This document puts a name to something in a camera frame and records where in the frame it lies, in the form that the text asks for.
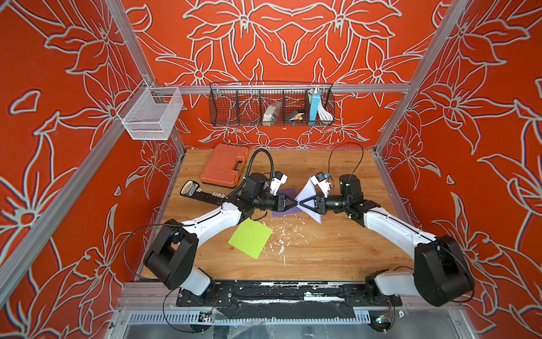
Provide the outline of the light lavender square paper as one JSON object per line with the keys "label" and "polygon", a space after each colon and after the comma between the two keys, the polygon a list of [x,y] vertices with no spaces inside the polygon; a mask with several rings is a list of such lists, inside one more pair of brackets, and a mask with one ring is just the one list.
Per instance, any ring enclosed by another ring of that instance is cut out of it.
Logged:
{"label": "light lavender square paper", "polygon": [[317,198],[327,198],[329,196],[331,184],[328,178],[329,174],[322,172],[313,175],[295,199],[298,202],[298,207],[319,224],[322,224],[322,220],[316,200]]}

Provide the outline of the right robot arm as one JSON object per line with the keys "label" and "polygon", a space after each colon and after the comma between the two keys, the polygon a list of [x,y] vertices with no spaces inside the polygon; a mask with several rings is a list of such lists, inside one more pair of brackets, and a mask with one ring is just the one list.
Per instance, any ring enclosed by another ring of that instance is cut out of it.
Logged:
{"label": "right robot arm", "polygon": [[474,278],[458,241],[449,236],[436,236],[388,213],[380,204],[365,199],[355,175],[340,177],[340,193],[330,193],[327,177],[319,173],[307,182],[296,198],[306,213],[324,215],[329,211],[345,213],[360,226],[385,237],[413,261],[411,272],[377,271],[366,277],[369,302],[383,297],[421,297],[432,306],[461,302],[473,295]]}

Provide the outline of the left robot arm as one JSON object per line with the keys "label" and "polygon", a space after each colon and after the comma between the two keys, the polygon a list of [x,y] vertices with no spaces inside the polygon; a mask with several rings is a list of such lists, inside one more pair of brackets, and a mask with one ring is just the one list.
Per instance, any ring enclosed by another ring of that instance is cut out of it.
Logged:
{"label": "left robot arm", "polygon": [[255,210],[285,212],[297,202],[280,194],[279,188],[288,176],[276,171],[267,178],[255,172],[245,178],[241,191],[224,198],[212,197],[215,210],[179,223],[168,220],[143,257],[143,263],[169,290],[181,288],[201,299],[209,300],[215,293],[215,281],[194,266],[196,253],[222,231],[248,220]]}

